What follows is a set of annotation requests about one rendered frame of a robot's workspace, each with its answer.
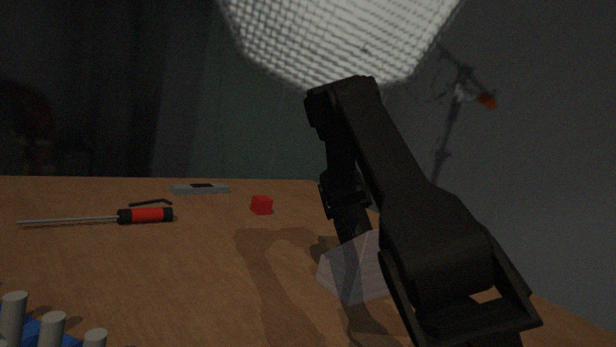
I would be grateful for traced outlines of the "red cube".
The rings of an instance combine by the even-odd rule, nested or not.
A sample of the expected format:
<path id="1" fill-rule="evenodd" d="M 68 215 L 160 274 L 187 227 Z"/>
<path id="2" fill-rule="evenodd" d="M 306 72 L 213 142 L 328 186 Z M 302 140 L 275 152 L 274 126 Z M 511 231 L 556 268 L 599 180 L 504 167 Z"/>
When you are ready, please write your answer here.
<path id="1" fill-rule="evenodd" d="M 266 195 L 253 195 L 250 210 L 259 215 L 270 215 L 273 200 Z"/>

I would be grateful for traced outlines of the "black l-shaped rod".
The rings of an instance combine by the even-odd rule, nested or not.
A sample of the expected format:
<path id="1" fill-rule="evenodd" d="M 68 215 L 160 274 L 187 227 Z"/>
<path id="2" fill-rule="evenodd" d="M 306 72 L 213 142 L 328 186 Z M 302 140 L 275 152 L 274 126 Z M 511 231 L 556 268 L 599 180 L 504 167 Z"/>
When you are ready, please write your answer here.
<path id="1" fill-rule="evenodd" d="M 132 203 L 132 204 L 128 204 L 128 207 L 135 207 L 135 206 L 140 206 L 140 205 L 149 205 L 149 204 L 154 204 L 154 203 L 159 203 L 159 202 L 165 202 L 169 205 L 172 205 L 173 203 L 165 198 L 158 198 L 158 199 L 153 199 L 152 201 L 147 201 L 147 202 L 137 202 L 137 203 Z"/>

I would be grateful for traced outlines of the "red-handled screwdriver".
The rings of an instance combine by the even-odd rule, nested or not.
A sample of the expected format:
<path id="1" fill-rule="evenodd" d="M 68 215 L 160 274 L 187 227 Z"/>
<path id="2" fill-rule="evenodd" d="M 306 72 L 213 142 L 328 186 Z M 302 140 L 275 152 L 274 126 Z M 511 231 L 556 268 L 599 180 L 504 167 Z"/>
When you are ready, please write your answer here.
<path id="1" fill-rule="evenodd" d="M 116 218 L 117 218 L 118 225 L 126 224 L 126 223 L 169 222 L 173 220 L 173 209 L 172 208 L 118 209 L 116 216 L 19 220 L 19 221 L 16 221 L 16 224 L 54 223 L 54 222 L 62 222 L 62 221 L 81 221 L 81 220 L 99 220 L 99 219 L 116 219 Z"/>

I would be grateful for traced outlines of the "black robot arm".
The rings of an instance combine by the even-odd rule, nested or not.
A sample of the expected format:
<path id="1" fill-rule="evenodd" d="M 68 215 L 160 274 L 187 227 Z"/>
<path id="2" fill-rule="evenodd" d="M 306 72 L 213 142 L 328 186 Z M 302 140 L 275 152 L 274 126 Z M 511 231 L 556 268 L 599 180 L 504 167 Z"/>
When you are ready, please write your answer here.
<path id="1" fill-rule="evenodd" d="M 318 189 L 327 220 L 341 244 L 373 230 L 370 190 L 380 212 L 380 268 L 413 345 L 523 347 L 519 333 L 543 325 L 533 292 L 460 198 L 429 183 L 375 77 L 353 75 L 306 94 L 308 121 L 325 142 Z M 493 285 L 501 298 L 469 297 Z"/>

